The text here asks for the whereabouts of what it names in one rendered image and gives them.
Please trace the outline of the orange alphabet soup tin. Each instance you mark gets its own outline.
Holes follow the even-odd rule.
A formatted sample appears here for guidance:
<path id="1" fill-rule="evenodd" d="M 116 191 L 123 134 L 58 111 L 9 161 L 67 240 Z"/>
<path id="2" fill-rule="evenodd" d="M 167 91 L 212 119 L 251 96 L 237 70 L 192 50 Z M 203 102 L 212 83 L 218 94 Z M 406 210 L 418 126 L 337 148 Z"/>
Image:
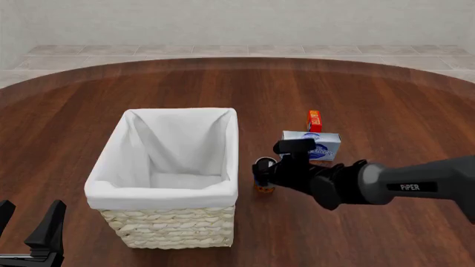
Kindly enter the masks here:
<path id="1" fill-rule="evenodd" d="M 277 163 L 272 157 L 261 157 L 256 160 L 255 163 Z M 256 186 L 254 181 L 254 187 L 257 191 L 261 193 L 272 193 L 275 190 L 275 186 Z"/>

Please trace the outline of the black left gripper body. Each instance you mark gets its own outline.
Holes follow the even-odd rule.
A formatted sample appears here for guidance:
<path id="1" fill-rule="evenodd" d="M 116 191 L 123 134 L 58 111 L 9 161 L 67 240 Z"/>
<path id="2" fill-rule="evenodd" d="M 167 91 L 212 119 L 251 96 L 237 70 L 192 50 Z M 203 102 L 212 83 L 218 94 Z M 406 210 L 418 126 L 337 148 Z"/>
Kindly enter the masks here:
<path id="1" fill-rule="evenodd" d="M 0 254 L 0 267 L 61 267 L 64 257 L 59 253 L 49 253 L 44 257 L 29 254 Z"/>

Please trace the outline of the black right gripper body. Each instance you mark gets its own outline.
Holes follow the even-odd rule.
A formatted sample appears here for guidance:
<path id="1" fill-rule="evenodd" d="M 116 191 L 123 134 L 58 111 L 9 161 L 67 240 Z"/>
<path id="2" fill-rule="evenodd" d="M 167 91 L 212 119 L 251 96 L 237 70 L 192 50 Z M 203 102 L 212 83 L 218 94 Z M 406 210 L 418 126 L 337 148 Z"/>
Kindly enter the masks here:
<path id="1" fill-rule="evenodd" d="M 310 182 L 315 168 L 308 159 L 294 159 L 291 155 L 284 155 L 275 168 L 273 184 L 311 195 Z"/>

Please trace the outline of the white blue food box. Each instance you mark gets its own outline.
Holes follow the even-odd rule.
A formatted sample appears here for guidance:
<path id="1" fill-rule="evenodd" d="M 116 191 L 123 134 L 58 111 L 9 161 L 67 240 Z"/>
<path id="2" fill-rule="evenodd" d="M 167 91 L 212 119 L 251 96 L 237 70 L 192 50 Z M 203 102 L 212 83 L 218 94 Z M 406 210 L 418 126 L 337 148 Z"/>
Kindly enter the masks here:
<path id="1" fill-rule="evenodd" d="M 332 166 L 341 144 L 341 137 L 337 133 L 282 131 L 281 139 L 313 139 L 315 150 L 309 151 L 309 162 L 324 167 Z"/>

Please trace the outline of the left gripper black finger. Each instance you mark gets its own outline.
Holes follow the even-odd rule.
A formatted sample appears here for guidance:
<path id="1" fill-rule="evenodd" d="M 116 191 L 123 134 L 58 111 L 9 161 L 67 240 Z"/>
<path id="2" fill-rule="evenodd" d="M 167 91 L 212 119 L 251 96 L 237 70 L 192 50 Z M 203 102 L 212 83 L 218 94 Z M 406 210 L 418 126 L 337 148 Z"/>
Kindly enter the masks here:
<path id="1" fill-rule="evenodd" d="M 9 200 L 2 200 L 0 202 L 0 233 L 2 233 L 6 228 L 15 209 L 16 206 Z"/>
<path id="2" fill-rule="evenodd" d="M 62 230 L 66 207 L 63 201 L 55 200 L 43 220 L 24 241 L 30 247 L 31 257 L 47 257 L 50 253 L 63 255 Z"/>

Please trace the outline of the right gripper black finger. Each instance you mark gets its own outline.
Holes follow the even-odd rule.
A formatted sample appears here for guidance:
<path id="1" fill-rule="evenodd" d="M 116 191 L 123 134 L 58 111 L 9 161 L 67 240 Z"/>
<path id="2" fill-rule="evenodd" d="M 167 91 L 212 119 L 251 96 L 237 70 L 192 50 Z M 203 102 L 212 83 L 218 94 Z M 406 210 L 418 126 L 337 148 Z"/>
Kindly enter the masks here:
<path id="1" fill-rule="evenodd" d="M 275 163 L 255 163 L 252 173 L 256 186 L 274 186 Z"/>

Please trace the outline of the white-lined wicker basket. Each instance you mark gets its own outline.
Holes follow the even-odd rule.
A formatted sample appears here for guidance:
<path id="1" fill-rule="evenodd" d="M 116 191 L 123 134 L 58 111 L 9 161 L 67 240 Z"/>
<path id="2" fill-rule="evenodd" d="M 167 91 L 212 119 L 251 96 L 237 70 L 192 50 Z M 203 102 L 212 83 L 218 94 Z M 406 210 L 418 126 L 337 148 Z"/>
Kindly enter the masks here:
<path id="1" fill-rule="evenodd" d="M 130 109 L 90 172 L 85 196 L 129 248 L 229 247 L 238 166 L 233 108 Z"/>

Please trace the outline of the red orange butter box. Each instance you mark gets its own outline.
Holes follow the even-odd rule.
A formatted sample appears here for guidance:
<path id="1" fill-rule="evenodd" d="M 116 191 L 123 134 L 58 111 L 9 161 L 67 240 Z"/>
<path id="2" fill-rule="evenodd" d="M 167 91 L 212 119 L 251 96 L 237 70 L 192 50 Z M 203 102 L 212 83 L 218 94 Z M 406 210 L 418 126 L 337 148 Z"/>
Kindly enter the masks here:
<path id="1" fill-rule="evenodd" d="M 307 131 L 310 133 L 322 132 L 321 113 L 319 111 L 309 111 L 307 115 Z"/>

